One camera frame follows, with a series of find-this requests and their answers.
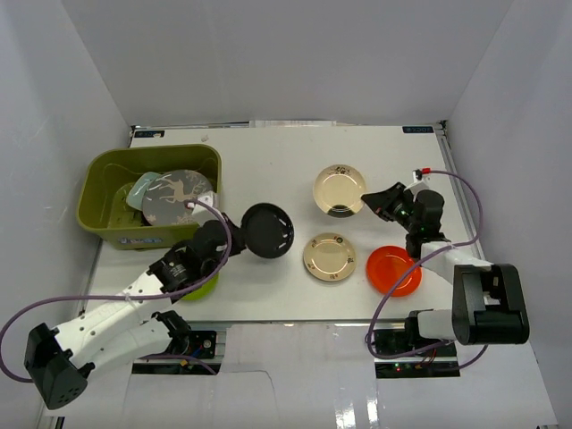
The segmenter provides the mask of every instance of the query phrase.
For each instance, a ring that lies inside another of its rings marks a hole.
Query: small beige dish
[[[338,282],[356,269],[356,251],[340,234],[316,235],[304,248],[304,266],[317,279]]]
[[[349,165],[336,164],[320,172],[314,182],[314,201],[333,217],[350,217],[364,206],[367,193],[361,173]]]

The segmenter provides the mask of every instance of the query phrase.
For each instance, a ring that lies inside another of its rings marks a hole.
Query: green cup
[[[181,299],[183,301],[196,301],[198,299],[204,298],[206,295],[208,295],[213,291],[217,283],[218,283],[218,274],[211,280],[206,282],[202,288],[200,288],[199,290],[195,290],[194,292],[191,292],[188,295],[185,295]]]

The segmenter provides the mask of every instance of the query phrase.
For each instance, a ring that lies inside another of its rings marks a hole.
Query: plate with deer pattern
[[[194,223],[192,210],[186,208],[184,203],[209,190],[213,190],[213,185],[200,172],[167,172],[149,184],[141,211],[153,226]]]

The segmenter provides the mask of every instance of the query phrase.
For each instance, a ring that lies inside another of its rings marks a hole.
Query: light blue plate
[[[141,205],[143,204],[143,196],[149,187],[149,183],[154,181],[161,174],[158,172],[146,172],[143,174],[133,185],[133,188],[127,194],[127,205],[133,207],[135,210],[141,210]]]

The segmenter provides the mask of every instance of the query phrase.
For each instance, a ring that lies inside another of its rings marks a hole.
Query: black lid
[[[294,241],[294,226],[288,215],[278,206],[260,203],[242,216],[247,248],[269,259],[284,255]]]

